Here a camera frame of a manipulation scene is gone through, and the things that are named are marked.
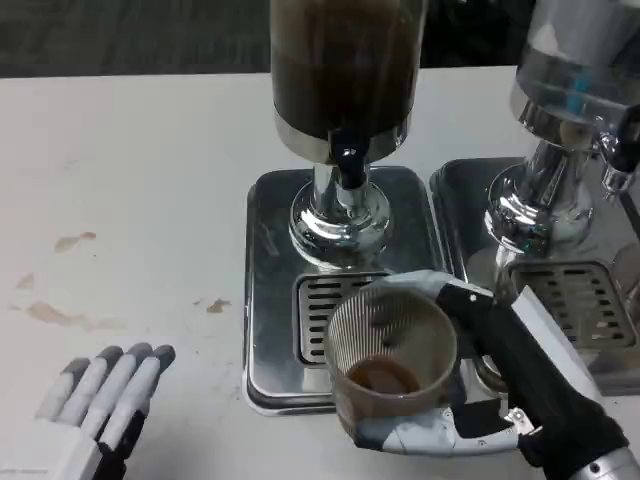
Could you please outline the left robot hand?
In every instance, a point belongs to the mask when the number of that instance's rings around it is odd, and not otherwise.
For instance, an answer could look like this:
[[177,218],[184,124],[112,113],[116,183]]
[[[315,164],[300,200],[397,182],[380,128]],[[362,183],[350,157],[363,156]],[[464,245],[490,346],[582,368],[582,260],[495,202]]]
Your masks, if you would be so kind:
[[1,460],[3,479],[123,479],[174,347],[108,346],[75,358]]

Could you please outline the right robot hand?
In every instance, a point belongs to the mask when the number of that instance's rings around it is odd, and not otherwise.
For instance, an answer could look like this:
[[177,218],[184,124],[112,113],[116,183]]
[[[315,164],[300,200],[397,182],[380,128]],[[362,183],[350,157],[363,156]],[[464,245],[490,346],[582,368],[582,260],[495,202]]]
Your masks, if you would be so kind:
[[529,287],[513,301],[450,274],[420,270],[386,276],[370,293],[412,292],[470,333],[498,368],[511,405],[506,426],[463,436],[452,408],[408,417],[360,420],[356,447],[439,457],[518,449],[548,479],[636,479],[639,463],[574,347]]

